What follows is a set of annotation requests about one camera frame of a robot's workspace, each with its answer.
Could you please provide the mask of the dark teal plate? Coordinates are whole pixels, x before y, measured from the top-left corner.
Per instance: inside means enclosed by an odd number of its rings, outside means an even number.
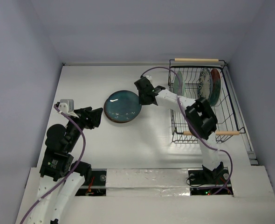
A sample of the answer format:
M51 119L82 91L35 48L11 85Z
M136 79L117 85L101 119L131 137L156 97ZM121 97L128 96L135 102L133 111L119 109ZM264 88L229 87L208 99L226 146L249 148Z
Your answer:
M129 113L141 112L138 95L132 91L121 90L112 93L104 103L103 111Z

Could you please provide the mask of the grey reindeer plate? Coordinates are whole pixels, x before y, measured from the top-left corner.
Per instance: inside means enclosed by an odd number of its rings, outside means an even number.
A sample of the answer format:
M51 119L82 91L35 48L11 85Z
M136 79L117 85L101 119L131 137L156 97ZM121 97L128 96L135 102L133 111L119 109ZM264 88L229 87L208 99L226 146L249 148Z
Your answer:
M132 120L134 120L140 112L133 111L129 113L120 113L120 112L109 112L109 111L104 111L105 116L112 122L115 123L127 123Z

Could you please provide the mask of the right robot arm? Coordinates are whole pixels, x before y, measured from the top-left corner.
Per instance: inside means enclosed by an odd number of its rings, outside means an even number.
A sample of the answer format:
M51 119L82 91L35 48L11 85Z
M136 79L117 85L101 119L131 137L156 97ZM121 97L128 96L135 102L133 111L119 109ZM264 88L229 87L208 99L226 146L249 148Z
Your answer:
M142 77L134 85L138 90L141 105L157 105L172 109L183 115L191 134L198 139L203 157L202 174L204 184L213 184L224 168L216 146L218 120L205 98L191 99L170 92L162 86L153 87L149 79Z

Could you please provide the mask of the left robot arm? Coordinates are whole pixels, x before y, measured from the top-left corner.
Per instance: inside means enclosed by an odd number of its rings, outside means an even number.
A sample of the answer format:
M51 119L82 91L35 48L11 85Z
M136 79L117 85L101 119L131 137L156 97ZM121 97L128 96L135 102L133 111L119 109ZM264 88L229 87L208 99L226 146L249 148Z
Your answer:
M99 127L103 109L85 107L74 110L69 102L60 101L54 105L68 123L66 126L55 124L47 130L35 202L21 219L21 224L61 223L79 188L92 181L91 165L81 159L75 161L71 152L79 138L83 139L83 148L86 147L83 131Z

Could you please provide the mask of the light green flower plate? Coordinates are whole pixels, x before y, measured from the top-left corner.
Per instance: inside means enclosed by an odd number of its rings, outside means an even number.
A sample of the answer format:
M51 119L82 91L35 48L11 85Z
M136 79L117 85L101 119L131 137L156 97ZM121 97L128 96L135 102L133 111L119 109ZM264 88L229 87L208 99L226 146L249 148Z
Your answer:
M181 71L177 72L177 76L174 76L174 81L173 81L173 92L179 96L184 96L185 92L185 83L183 80L183 75Z

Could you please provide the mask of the white blue floral plate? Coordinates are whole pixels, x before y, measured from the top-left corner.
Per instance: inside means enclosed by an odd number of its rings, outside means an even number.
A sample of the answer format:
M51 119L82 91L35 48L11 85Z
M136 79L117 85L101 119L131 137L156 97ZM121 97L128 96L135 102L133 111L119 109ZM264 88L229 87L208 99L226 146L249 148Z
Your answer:
M208 68L202 68L200 71L198 83L197 83L197 94L199 98L205 98L210 100L213 90L213 80L210 70Z

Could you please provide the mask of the red teal plate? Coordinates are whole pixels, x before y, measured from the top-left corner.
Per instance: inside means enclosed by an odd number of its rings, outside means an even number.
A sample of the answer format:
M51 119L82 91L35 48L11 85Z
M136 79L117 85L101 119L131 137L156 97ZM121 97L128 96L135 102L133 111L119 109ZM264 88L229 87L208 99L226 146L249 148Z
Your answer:
M213 81L213 88L209 99L209 104L210 106L216 106L221 94L222 80L220 72L216 68L211 70L211 77Z

